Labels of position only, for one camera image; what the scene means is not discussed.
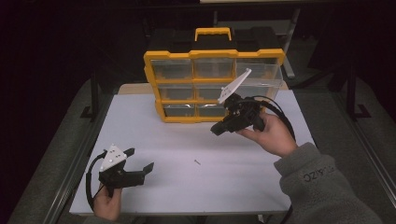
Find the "yellow storage organizer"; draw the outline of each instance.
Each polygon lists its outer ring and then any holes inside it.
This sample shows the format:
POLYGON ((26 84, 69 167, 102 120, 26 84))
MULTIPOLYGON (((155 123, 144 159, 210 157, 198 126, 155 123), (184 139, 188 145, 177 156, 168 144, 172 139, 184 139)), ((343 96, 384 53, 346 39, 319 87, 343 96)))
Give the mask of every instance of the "yellow storage organizer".
POLYGON ((225 87, 246 68, 252 70, 236 93, 275 98, 282 84, 285 53, 269 27, 248 30, 198 28, 156 30, 144 55, 145 73, 164 122, 219 121, 225 87))

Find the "white plastic part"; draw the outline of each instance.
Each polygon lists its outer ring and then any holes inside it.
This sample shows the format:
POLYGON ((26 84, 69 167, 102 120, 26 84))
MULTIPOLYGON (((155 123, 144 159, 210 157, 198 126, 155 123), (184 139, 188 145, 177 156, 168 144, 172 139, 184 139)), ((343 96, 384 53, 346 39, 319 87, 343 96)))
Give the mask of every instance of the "white plastic part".
POLYGON ((105 159, 102 162, 100 167, 100 172, 108 170, 109 168, 119 164, 122 161, 125 161, 127 155, 121 151, 116 145, 112 144, 110 149, 108 150, 105 159))
POLYGON ((233 94, 236 89, 244 82, 244 80, 251 73, 251 69, 247 68, 246 72, 240 77, 236 78, 232 83, 228 84, 226 87, 221 88, 220 98, 218 99, 219 104, 222 104, 231 94, 233 94))

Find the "person's left hand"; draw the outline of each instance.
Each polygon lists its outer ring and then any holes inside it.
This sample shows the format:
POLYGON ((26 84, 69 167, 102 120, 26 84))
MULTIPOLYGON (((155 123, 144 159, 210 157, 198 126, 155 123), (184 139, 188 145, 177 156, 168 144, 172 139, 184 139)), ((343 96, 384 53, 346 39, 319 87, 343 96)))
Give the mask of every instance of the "person's left hand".
POLYGON ((97 217, 116 221, 121 210, 121 193, 122 189, 114 189, 113 197, 110 198, 106 186, 103 186, 94 198, 93 213, 97 217))

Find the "plastic drawer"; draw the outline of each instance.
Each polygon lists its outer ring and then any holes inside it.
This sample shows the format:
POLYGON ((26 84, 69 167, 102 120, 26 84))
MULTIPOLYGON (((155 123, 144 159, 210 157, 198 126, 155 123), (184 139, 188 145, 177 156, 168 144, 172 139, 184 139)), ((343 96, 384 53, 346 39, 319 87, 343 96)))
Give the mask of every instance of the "plastic drawer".
POLYGON ((221 94, 221 88, 228 83, 196 83, 194 84, 197 100, 217 100, 221 94))
POLYGON ((222 105, 200 104, 197 105, 200 117, 224 117, 226 110, 222 105))
POLYGON ((156 79, 192 79, 191 59, 151 60, 156 79))
POLYGON ((259 78, 246 79, 235 91, 242 98, 247 96, 266 96, 275 99, 277 91, 282 85, 282 79, 262 80, 259 78))
POLYGON ((251 69, 249 78, 276 78, 277 71, 280 69, 279 64, 269 63, 275 59, 236 59, 235 73, 236 76, 244 74, 247 68, 251 69))
POLYGON ((193 60, 195 77, 232 77, 233 59, 201 58, 193 60))
POLYGON ((191 100, 194 91, 192 84, 158 84, 162 100, 191 100))
POLYGON ((166 117, 193 117, 195 105, 163 105, 166 117))

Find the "finger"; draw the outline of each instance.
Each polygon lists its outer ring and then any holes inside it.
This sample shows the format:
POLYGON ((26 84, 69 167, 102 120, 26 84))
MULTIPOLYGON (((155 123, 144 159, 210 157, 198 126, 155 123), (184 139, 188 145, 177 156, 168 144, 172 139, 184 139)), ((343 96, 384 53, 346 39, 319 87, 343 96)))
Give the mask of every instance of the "finger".
POLYGON ((96 194, 96 196, 108 196, 108 190, 102 183, 99 186, 99 192, 96 194))
POLYGON ((122 189, 114 189, 113 192, 113 197, 112 197, 112 201, 116 201, 116 202, 120 202, 121 201, 121 194, 122 194, 122 189))
POLYGON ((267 114, 266 112, 261 112, 260 113, 260 118, 262 118, 265 121, 267 121, 268 119, 272 118, 272 117, 276 117, 275 115, 271 115, 271 114, 267 114))
POLYGON ((239 130, 237 133, 241 134, 242 136, 246 137, 247 139, 250 139, 252 141, 257 140, 257 134, 249 129, 242 129, 239 130))

